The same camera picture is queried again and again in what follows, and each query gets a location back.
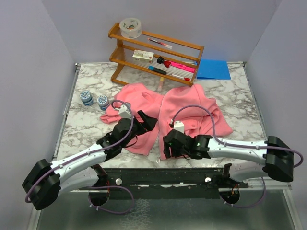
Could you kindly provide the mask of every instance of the screw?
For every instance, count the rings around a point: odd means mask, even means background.
[[[117,178],[115,180],[115,184],[117,184],[117,185],[121,185],[122,183],[123,183],[123,181],[120,178]]]

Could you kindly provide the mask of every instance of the small box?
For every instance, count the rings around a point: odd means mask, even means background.
[[[154,53],[153,52],[147,52],[147,51],[142,51],[142,50],[135,50],[133,54],[133,59],[135,61],[141,61],[145,63],[152,63],[153,62],[153,57]]]

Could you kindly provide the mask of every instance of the crumpled pink towel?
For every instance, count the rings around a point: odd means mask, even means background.
[[[171,127],[169,126],[171,119],[179,109],[192,104],[205,107],[212,113],[215,123],[215,132],[218,136],[226,136],[233,132],[217,106],[216,99],[207,98],[201,85],[194,84],[191,87],[185,86],[171,89],[162,100],[158,118],[161,159],[166,159],[163,154],[163,137],[171,131]],[[199,134],[213,135],[211,118],[207,112],[200,108],[191,107],[184,109],[177,115],[176,120],[183,122],[186,135],[191,137],[195,137]]]
[[[158,118],[163,95],[148,90],[143,84],[137,83],[125,85],[122,90],[114,96],[114,98],[131,103],[131,109],[133,114],[139,121],[142,121],[142,119],[137,113],[139,110],[142,110],[146,115],[150,117]],[[114,106],[120,107],[121,103],[115,102]],[[118,115],[118,111],[114,110],[111,106],[109,106],[106,109],[106,113],[100,116],[100,119],[104,123],[109,124],[115,121],[119,121],[121,117]],[[147,156],[149,154],[150,149],[153,147],[155,140],[157,139],[158,133],[159,124],[157,122],[153,131],[138,136],[137,143],[127,148],[127,150],[129,152]],[[135,138],[131,140],[129,144],[132,144],[134,142]]]

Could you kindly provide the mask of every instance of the red fabric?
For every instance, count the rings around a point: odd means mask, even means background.
[[[163,160],[166,159],[163,154],[163,137],[171,130],[168,124],[175,113],[186,105],[196,104],[208,109],[213,114],[215,131],[218,136],[229,135],[233,132],[218,108],[216,100],[214,98],[207,98],[200,85],[171,89],[166,95],[161,95],[146,89],[144,85],[140,83],[129,84],[124,86],[122,90],[115,95],[115,99],[131,103],[133,114],[140,121],[141,119],[137,114],[139,110],[143,110],[148,116],[158,118],[158,123],[152,132],[138,136],[137,143],[127,148],[128,151],[133,153],[148,155],[159,134],[161,158]],[[115,103],[115,106],[120,107],[120,103]],[[120,117],[118,112],[110,106],[100,119],[105,123],[111,123],[119,121]],[[192,107],[181,111],[176,117],[176,120],[180,120],[184,123],[185,133],[191,137],[198,134],[213,134],[210,116],[199,108]]]

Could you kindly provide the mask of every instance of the gray wall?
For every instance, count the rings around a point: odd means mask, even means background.
[[[26,229],[22,182],[51,159],[74,62],[40,0],[0,3],[0,229]]]
[[[306,154],[307,2],[283,0],[247,63],[269,135]],[[295,169],[293,197],[307,229],[307,163]]]
[[[205,58],[247,61],[281,0],[42,0],[77,62],[108,61],[107,33],[127,17],[199,45]]]

